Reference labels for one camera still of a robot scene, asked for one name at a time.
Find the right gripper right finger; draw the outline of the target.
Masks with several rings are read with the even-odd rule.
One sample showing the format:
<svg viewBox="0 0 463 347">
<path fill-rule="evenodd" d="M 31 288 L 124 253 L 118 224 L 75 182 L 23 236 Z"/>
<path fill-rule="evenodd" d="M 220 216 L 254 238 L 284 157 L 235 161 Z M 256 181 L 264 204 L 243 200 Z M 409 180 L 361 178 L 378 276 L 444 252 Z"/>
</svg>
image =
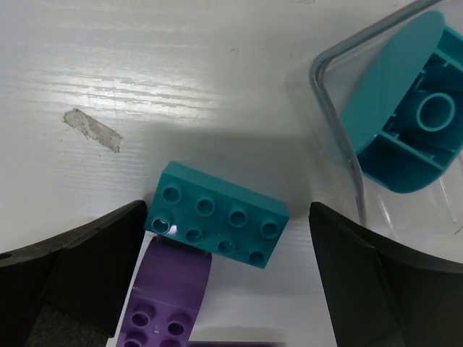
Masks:
<svg viewBox="0 0 463 347">
<path fill-rule="evenodd" d="M 310 233 L 338 346 L 461 346 L 462 264 L 404 246 L 321 202 Z"/>
</svg>

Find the clear plastic container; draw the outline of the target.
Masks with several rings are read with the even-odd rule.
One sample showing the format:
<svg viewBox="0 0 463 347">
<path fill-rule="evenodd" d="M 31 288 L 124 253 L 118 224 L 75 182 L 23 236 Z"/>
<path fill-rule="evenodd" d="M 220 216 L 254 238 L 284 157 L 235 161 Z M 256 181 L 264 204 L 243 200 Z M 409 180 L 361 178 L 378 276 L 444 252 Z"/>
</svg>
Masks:
<svg viewBox="0 0 463 347">
<path fill-rule="evenodd" d="M 413 1 L 324 51 L 311 77 L 361 224 L 461 262 L 462 3 Z"/>
</svg>

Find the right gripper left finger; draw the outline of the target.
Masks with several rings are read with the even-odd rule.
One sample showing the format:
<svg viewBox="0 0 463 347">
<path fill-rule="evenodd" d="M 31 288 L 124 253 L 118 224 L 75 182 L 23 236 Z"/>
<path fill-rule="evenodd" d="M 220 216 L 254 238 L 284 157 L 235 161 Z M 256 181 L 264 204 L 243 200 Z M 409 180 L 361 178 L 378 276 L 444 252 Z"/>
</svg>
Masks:
<svg viewBox="0 0 463 347">
<path fill-rule="evenodd" d="M 135 200 L 1 253 L 2 346 L 105 346 L 116 333 L 144 238 Z"/>
</svg>

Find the teal curved lego brick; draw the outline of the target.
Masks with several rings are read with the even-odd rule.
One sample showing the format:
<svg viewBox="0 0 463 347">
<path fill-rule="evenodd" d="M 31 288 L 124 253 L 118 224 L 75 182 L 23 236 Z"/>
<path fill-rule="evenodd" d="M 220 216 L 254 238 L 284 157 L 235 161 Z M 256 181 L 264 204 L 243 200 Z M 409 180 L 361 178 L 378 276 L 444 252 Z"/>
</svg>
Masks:
<svg viewBox="0 0 463 347">
<path fill-rule="evenodd" d="M 364 175 L 400 194 L 437 180 L 462 151 L 462 37 L 429 11 L 363 72 L 341 121 Z"/>
</svg>

